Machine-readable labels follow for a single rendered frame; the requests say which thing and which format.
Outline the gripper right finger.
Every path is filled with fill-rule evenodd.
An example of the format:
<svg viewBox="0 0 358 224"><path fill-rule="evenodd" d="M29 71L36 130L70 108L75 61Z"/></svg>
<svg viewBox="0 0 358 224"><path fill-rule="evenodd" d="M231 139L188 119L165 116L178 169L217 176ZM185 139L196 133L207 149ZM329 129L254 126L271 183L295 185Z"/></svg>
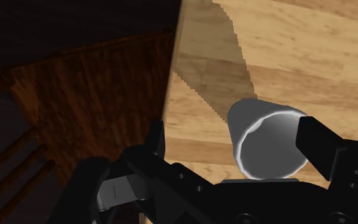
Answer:
<svg viewBox="0 0 358 224"><path fill-rule="evenodd" d="M312 116L299 119L296 147L329 181L326 224L358 224L358 141L344 139Z"/></svg>

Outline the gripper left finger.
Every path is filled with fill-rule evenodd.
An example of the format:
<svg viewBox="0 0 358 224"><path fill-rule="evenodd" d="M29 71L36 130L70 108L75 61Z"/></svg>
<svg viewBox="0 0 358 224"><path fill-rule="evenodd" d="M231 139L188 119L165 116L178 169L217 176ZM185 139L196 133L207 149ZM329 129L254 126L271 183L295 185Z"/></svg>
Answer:
<svg viewBox="0 0 358 224"><path fill-rule="evenodd" d="M182 164L167 163L164 153L164 126L157 121L144 144L126 148L116 161L80 161L48 224L121 224L117 215L125 204L154 224L216 224L213 185Z"/></svg>

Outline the grey cup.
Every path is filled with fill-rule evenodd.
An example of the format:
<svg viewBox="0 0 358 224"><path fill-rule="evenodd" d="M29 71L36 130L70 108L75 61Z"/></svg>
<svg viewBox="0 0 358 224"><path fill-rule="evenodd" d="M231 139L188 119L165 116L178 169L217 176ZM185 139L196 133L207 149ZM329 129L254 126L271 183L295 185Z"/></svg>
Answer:
<svg viewBox="0 0 358 224"><path fill-rule="evenodd" d="M234 103L227 124L241 173L249 179L280 179L302 169L308 160L296 147L296 134L303 116L291 106L259 99Z"/></svg>

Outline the light wooden table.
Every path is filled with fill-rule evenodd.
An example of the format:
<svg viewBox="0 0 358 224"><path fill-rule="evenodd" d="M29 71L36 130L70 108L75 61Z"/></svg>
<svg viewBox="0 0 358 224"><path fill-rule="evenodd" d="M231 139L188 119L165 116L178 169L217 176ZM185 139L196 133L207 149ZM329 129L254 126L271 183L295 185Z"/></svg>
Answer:
<svg viewBox="0 0 358 224"><path fill-rule="evenodd" d="M358 0L182 0L165 105L166 159L241 177L226 115L257 97L358 140Z"/></svg>

